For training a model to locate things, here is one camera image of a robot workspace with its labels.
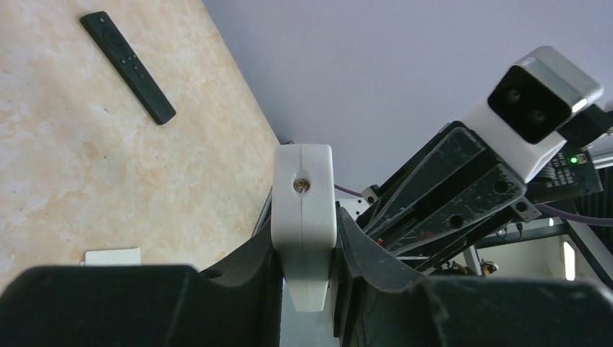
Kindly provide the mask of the white battery cover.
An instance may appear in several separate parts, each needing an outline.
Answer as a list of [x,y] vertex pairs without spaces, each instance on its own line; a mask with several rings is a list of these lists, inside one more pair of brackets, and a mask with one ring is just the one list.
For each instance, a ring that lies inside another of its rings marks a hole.
[[84,254],[84,266],[141,265],[140,248],[90,250]]

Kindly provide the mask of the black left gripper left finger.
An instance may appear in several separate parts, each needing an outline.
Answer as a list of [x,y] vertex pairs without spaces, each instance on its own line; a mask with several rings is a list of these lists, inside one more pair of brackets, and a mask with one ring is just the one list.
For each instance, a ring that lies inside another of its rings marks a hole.
[[270,226],[209,268],[40,266],[1,295],[3,346],[277,346]]

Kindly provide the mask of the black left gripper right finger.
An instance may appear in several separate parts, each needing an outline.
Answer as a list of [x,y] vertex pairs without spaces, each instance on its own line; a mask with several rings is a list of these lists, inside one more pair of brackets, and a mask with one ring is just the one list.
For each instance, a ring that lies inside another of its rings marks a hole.
[[590,281],[425,276],[338,207],[330,295],[342,346],[610,346],[612,291]]

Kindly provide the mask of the white remote control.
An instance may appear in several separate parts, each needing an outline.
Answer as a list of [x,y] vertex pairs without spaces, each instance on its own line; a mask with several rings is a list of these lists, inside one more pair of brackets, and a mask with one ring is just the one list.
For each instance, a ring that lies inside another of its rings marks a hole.
[[295,310],[321,312],[337,240],[329,145],[275,150],[270,232]]

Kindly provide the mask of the black remote control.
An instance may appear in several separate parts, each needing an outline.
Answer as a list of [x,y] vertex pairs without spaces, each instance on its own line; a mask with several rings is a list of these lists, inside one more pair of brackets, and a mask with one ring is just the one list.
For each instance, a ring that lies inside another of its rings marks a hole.
[[152,120],[158,125],[172,120],[176,110],[108,14],[86,14],[80,23]]

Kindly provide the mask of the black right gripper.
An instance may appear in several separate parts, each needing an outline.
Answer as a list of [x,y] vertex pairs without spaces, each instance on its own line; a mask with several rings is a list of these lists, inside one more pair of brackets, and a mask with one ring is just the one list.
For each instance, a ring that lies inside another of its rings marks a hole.
[[407,170],[357,219],[382,247],[429,273],[512,218],[521,177],[459,121],[436,134]]

